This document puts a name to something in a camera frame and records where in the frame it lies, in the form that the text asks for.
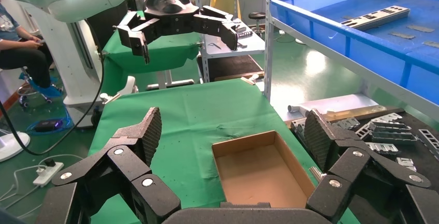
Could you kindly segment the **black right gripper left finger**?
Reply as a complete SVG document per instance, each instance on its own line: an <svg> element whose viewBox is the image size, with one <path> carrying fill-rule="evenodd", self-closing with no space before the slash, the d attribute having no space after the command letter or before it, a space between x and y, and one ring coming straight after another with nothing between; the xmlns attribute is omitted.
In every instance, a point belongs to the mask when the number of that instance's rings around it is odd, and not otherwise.
<svg viewBox="0 0 439 224"><path fill-rule="evenodd" d="M90 223L116 195L141 223L164 222L181 201L150 167L161 133L158 107L140 123L119 128L101 150L54 176L36 222Z"/></svg>

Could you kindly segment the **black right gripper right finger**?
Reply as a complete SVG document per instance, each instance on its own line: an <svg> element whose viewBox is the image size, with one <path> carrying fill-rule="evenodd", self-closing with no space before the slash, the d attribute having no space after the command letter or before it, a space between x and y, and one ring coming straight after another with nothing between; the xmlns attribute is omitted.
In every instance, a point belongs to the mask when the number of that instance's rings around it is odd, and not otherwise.
<svg viewBox="0 0 439 224"><path fill-rule="evenodd" d="M353 196L371 196L380 211L405 223L438 223L438 193L422 174L370 149L353 131L333 126L316 110L304 128L305 146L322 169L306 208L337 223Z"/></svg>

